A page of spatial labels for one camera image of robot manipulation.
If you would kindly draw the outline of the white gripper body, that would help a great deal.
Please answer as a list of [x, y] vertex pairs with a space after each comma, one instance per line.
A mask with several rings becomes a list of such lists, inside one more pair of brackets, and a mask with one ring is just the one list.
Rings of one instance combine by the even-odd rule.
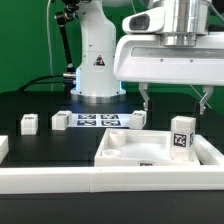
[[117, 44], [114, 74], [127, 82], [224, 86], [224, 33], [199, 36], [194, 47], [162, 46], [159, 35], [126, 35]]

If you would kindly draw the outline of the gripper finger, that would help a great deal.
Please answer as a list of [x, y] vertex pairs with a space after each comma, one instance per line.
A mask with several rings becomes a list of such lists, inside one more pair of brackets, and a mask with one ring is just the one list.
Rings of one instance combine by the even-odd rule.
[[203, 93], [204, 95], [201, 97], [200, 101], [196, 103], [195, 111], [200, 115], [203, 115], [206, 107], [208, 106], [208, 100], [213, 94], [213, 86], [204, 86]]
[[139, 84], [139, 92], [144, 100], [143, 106], [145, 111], [152, 110], [152, 100], [148, 93], [148, 84], [147, 83], [140, 83]]

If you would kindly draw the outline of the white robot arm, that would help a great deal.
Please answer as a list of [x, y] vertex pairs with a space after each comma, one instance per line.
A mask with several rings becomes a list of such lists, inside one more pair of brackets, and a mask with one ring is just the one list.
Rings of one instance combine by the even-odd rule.
[[203, 110], [215, 86], [224, 86], [224, 32], [208, 30], [212, 0], [141, 0], [147, 9], [126, 17], [125, 36], [103, 12], [131, 0], [81, 0], [82, 63], [73, 96], [109, 103], [125, 95], [121, 83], [137, 82], [150, 105], [150, 83], [201, 85]]

